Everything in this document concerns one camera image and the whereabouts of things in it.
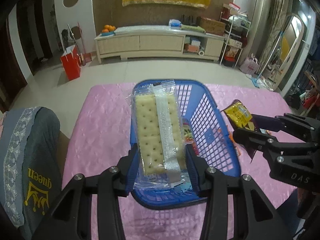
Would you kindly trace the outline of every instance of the paper roll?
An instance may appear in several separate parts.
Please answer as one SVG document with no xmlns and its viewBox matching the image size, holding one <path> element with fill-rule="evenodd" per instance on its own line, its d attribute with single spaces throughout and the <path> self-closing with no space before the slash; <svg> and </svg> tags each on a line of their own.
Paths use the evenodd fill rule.
<svg viewBox="0 0 320 240">
<path fill-rule="evenodd" d="M 204 55 L 204 50 L 203 50 L 203 49 L 200 49 L 200 50 L 198 51 L 198 55 L 203 56 L 203 55 Z"/>
</svg>

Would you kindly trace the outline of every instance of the cabinet drawer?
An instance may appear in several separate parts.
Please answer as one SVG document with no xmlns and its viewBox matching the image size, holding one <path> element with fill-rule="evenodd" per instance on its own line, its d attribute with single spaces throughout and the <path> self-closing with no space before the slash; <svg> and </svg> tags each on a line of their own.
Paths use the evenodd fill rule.
<svg viewBox="0 0 320 240">
<path fill-rule="evenodd" d="M 205 46 L 204 55 L 219 57 L 223 46 L 223 40 L 208 38 L 207 46 Z"/>
<path fill-rule="evenodd" d="M 182 42 L 182 36 L 140 35 L 140 50 L 181 51 Z"/>
<path fill-rule="evenodd" d="M 100 54 L 139 50 L 139 36 L 112 37 L 98 41 Z"/>
</svg>

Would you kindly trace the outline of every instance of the pink table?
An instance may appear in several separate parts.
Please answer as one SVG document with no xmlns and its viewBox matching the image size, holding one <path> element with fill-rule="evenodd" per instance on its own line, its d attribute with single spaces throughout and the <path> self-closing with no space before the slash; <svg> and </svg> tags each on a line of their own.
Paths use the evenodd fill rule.
<svg viewBox="0 0 320 240">
<path fill-rule="evenodd" d="M 63 174 L 63 187 L 77 173 L 86 177 L 100 174 L 130 149 L 131 110 L 124 99 L 133 83 L 98 85 L 91 88 L 73 130 Z M 224 109 L 239 99 L 253 114 L 266 116 L 290 113 L 286 102 L 278 93 L 262 89 L 248 89 L 207 84 L 218 108 Z M 284 133 L 273 133 L 279 141 L 298 142 Z M 279 207 L 295 187 L 269 177 L 269 166 L 257 152 L 252 163 L 241 147 L 239 162 L 242 173 L 250 174 L 275 208 Z M 205 212 L 205 203 L 165 211 L 142 207 L 131 195 L 119 198 L 126 239 L 199 239 Z M 228 237 L 233 236 L 233 205 L 229 199 Z M 92 200 L 92 240 L 98 240 L 97 198 Z"/>
</svg>

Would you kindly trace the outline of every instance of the clear plastic wrapper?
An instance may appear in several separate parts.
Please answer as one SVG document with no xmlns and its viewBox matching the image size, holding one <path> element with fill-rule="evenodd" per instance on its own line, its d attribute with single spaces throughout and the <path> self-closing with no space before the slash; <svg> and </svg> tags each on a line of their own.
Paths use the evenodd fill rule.
<svg viewBox="0 0 320 240">
<path fill-rule="evenodd" d="M 174 81 L 136 88 L 132 120 L 141 162 L 134 188 L 164 189 L 189 181 Z"/>
</svg>

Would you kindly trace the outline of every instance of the tile floor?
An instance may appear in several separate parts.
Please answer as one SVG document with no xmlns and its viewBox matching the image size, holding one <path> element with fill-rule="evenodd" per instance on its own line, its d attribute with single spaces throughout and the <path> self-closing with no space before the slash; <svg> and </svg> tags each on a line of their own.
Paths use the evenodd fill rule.
<svg viewBox="0 0 320 240">
<path fill-rule="evenodd" d="M 211 61 L 184 59 L 105 59 L 97 58 L 81 70 L 78 79 L 68 82 L 59 59 L 50 59 L 20 92 L 13 108 L 45 106 L 52 109 L 61 123 L 61 131 L 70 138 L 82 104 L 97 84 L 139 82 L 151 78 L 185 78 L 202 83 L 235 85 L 254 88 L 239 70 L 220 66 Z"/>
</svg>

